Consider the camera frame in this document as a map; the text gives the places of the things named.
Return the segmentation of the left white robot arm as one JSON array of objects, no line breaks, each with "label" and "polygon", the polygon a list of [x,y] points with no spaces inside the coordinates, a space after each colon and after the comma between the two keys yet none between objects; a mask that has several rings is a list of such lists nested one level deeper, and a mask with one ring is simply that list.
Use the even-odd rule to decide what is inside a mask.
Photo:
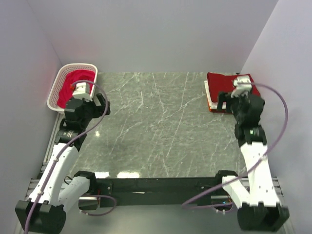
[{"label": "left white robot arm", "polygon": [[59,234],[67,213],[83,196],[98,200],[99,187],[95,173],[77,172],[62,188],[65,177],[76,161],[90,131],[90,121],[103,120],[110,114],[110,102],[105,94],[97,94],[100,104],[91,97],[72,97],[66,104],[65,117],[56,134],[51,158],[38,184],[26,200],[17,202],[15,212],[24,233]]}]

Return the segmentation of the dark red t shirt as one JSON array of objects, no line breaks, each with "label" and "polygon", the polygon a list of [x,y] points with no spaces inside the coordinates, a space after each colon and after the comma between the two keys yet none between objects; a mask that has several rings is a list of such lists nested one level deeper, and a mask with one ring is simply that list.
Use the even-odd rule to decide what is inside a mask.
[{"label": "dark red t shirt", "polygon": [[250,74],[245,75],[223,75],[217,73],[207,73],[208,90],[210,94],[210,100],[212,103],[217,103],[218,94],[221,91],[231,92],[234,90],[233,81],[237,77],[248,76],[250,81],[253,82],[253,78]]}]

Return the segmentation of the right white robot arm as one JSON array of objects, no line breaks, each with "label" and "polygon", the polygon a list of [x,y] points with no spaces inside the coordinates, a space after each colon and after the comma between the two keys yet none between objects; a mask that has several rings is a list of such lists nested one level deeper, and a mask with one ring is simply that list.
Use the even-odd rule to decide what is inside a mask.
[{"label": "right white robot arm", "polygon": [[214,182],[214,190],[230,195],[238,209],[237,220],[242,230],[276,233],[290,213],[281,204],[271,177],[267,139],[259,123],[265,101],[251,93],[234,97],[220,92],[217,110],[223,105],[236,120],[234,134],[245,160],[249,187],[246,189],[238,177],[227,175]]}]

